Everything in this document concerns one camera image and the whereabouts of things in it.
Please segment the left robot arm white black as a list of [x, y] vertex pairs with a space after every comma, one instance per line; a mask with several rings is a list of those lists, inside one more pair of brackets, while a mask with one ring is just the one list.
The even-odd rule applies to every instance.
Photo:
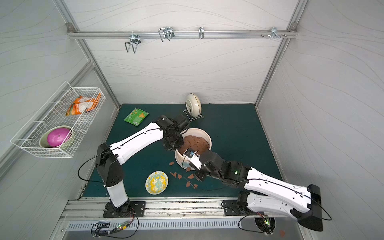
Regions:
[[175, 119], [162, 115], [126, 139], [111, 145], [104, 143], [98, 146], [96, 169], [115, 208], [120, 208], [129, 202], [122, 165], [142, 149], [160, 140], [163, 141], [166, 151], [176, 151], [184, 144], [182, 133], [188, 126], [189, 121], [184, 115], [179, 115]]

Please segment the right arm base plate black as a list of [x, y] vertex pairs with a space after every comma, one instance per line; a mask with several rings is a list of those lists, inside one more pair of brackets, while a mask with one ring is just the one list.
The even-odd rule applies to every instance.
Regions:
[[244, 207], [238, 205], [236, 200], [223, 200], [221, 207], [225, 216], [248, 216], [249, 212]]

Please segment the white ceramic pot with mud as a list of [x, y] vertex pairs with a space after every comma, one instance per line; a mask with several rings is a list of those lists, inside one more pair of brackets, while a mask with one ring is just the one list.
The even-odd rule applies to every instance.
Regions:
[[202, 129], [191, 128], [182, 134], [184, 144], [175, 151], [175, 159], [180, 167], [187, 169], [190, 167], [189, 158], [185, 156], [188, 149], [192, 149], [198, 155], [206, 150], [212, 149], [211, 137]]

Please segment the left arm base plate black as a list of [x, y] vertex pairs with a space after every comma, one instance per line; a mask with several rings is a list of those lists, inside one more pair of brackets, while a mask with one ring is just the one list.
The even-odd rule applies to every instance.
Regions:
[[128, 217], [138, 217], [141, 218], [144, 216], [146, 209], [145, 201], [127, 201], [120, 207], [115, 207], [111, 201], [109, 201], [103, 213], [103, 218], [128, 218]]

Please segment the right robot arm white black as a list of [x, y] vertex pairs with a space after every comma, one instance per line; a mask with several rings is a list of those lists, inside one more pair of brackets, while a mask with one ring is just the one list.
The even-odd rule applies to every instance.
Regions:
[[243, 163], [227, 162], [210, 150], [199, 155], [188, 149], [185, 158], [195, 170], [198, 181], [211, 177], [221, 181], [226, 188], [241, 190], [236, 203], [230, 206], [234, 214], [270, 212], [296, 219], [299, 225], [309, 230], [324, 230], [320, 187], [280, 181]]

